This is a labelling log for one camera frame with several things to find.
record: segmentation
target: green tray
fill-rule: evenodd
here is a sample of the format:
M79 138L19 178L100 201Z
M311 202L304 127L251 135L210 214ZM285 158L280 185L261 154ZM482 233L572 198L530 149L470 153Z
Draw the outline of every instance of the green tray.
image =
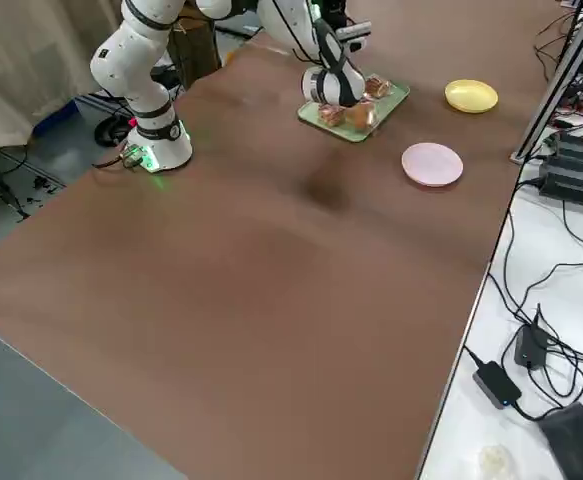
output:
M389 114L402 103L402 101L409 95L410 89L406 85L391 84L391 93L380 100L375 101L375 111L378 116L376 124L364 132L360 132L351 125L342 124L338 127L327 127L318 117L318 104L315 102L308 102L298 110L298 118L309 125L326 130L333 135L343 138L349 142L362 142L375 131Z

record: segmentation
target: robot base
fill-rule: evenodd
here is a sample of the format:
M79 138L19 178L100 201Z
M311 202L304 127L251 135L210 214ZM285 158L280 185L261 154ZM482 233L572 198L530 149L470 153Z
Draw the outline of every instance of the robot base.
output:
M180 123L182 134L177 140L149 140L138 133L129 132L123 155L128 159L141 159L140 166L150 173L181 167L191 159L193 147L189 134Z

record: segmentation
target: white table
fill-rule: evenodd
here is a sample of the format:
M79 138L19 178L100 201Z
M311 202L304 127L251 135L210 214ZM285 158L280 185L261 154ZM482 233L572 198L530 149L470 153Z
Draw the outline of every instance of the white table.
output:
M582 120L565 118L572 123ZM553 132L547 129L547 135ZM574 132L583 135L583 130ZM535 178L537 165L528 165L523 179ZM566 231L562 223L561 202L540 197L535 188L523 187L515 196L511 212L515 242L509 257L509 286L517 301L524 290L540 280L559 262L583 262L583 246ZM571 229L583 237L583 207L567 203ZM490 271L502 285L503 259L511 239L507 223L500 237ZM583 351L583 269L561 270L543 288L532 291L525 311L533 316L536 304L542 304L547 320L561 339ZM483 361L499 362L500 355L520 324L505 309L490 280L481 289L466 344ZM521 407L540 415L553 405L533 386L526 370L513 361L510 350L507 372L522 391ZM566 361L548 356L548 365L557 372L571 372ZM519 480L561 480L563 477L547 442L536 424L520 417L513 408L497 410L472 379L476 366L468 354L460 357L451 381L448 397L433 434L421 480L479 479L478 457L484 447L504 446L517 466ZM534 374L540 385L549 386L540 372ZM565 389L569 381L562 376L556 386Z

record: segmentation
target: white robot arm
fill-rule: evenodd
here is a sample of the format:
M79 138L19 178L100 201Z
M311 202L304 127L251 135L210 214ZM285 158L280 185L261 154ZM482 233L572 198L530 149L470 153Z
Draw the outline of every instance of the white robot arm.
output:
M137 119L124 154L137 159L150 172L177 168L193 153L169 92L150 76L167 48L169 32L184 2L123 0L122 25L91 61L98 83L112 95L125 97ZM339 5L343 16L345 0L330 2ZM358 48L361 39L370 33L369 24L341 26L336 33L320 18L319 9L310 0L197 0L197 5L213 20L257 10L271 36L294 49L304 61L315 64L302 79L307 100L350 107L362 98L364 76L349 60L340 39L349 50Z

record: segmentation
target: food item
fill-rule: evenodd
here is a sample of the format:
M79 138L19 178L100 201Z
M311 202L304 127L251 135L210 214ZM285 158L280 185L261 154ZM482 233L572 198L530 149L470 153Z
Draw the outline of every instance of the food item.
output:
M367 78L364 93L367 97L375 99L386 97L391 93L391 82L377 75L371 75Z
M327 127L337 127L344 121L345 110L345 108L335 105L320 105L318 107L318 118Z
M344 114L347 123L358 131L364 131L374 126L377 122L375 104L363 100L355 107L347 108Z

